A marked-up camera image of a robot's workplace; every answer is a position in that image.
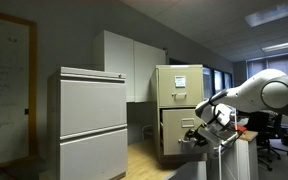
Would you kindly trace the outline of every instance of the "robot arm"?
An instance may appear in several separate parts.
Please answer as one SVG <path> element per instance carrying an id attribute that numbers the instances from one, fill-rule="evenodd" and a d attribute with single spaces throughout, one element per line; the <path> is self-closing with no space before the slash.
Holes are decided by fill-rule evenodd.
<path id="1" fill-rule="evenodd" d="M 197 129 L 198 134 L 214 146 L 235 141 L 234 131 L 233 138 L 223 139 L 220 136 L 223 132 L 230 132 L 231 107 L 249 113 L 272 110 L 288 116 L 288 75 L 275 69 L 263 70 L 242 85 L 223 90 L 199 103 L 195 112 L 205 124 Z"/>

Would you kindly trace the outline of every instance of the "office chair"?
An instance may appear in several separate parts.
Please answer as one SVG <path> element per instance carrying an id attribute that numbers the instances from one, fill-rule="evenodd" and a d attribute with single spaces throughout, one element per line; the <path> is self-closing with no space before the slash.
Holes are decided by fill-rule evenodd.
<path id="1" fill-rule="evenodd" d="M 270 119 L 270 122 L 273 124 L 273 128 L 270 128 L 271 130 L 269 130 L 267 133 L 268 141 L 269 139 L 281 139 L 283 137 L 282 127 L 281 127 L 283 114 L 273 113 L 272 116 L 273 117 Z M 286 152 L 288 156 L 288 150 L 273 147 L 270 143 L 268 146 L 262 147 L 262 149 L 267 149 L 268 153 L 272 151 L 274 154 L 276 154 L 277 159 L 279 160 L 281 159 L 281 155 L 277 151 Z"/>
<path id="2" fill-rule="evenodd" d="M 257 146 L 260 147 L 258 148 L 258 150 L 261 150 L 262 147 L 266 148 L 270 146 L 269 138 L 267 136 L 267 125 L 269 122 L 269 117 L 270 117 L 270 114 L 265 113 L 265 112 L 258 111 L 258 112 L 250 113 L 248 123 L 245 125 L 245 127 L 248 130 L 258 132 L 258 135 L 256 136 Z M 269 164 L 269 162 L 272 162 L 272 160 L 269 157 L 267 156 L 263 157 L 263 156 L 258 155 L 257 160 L 258 162 L 266 165 L 266 168 L 269 171 L 273 170 L 273 168 Z"/>

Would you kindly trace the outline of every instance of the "ceiling light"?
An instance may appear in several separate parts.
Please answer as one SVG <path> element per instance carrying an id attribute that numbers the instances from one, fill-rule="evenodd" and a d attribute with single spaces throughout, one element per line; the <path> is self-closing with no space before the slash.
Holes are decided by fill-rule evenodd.
<path id="1" fill-rule="evenodd" d="M 245 17 L 251 27 L 268 23 L 288 16 L 288 2 L 276 5 L 273 8 L 256 12 Z"/>
<path id="2" fill-rule="evenodd" d="M 262 50 L 265 52 L 269 52 L 269 51 L 275 51 L 275 50 L 280 50 L 280 49 L 285 49 L 285 48 L 288 48 L 288 43 L 265 47 L 265 48 L 262 48 Z"/>

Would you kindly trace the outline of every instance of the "ceiling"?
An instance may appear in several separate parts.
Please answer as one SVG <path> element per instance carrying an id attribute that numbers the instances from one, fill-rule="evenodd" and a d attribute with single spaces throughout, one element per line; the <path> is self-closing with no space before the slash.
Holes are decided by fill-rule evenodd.
<path id="1" fill-rule="evenodd" d="M 245 17 L 286 0 L 120 0 L 232 62 L 288 53 L 262 48 L 288 42 L 288 16 L 256 27 Z"/>

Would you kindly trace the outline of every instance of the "whiteboard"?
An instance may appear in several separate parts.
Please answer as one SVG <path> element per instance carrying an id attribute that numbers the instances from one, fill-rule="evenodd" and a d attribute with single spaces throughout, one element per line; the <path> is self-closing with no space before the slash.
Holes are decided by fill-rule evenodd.
<path id="1" fill-rule="evenodd" d="M 31 155 L 32 116 L 29 115 L 35 110 L 31 109 L 32 102 L 29 102 L 32 96 L 29 88 L 32 83 L 30 26 L 13 21 L 10 16 L 0 17 L 1 164 Z"/>

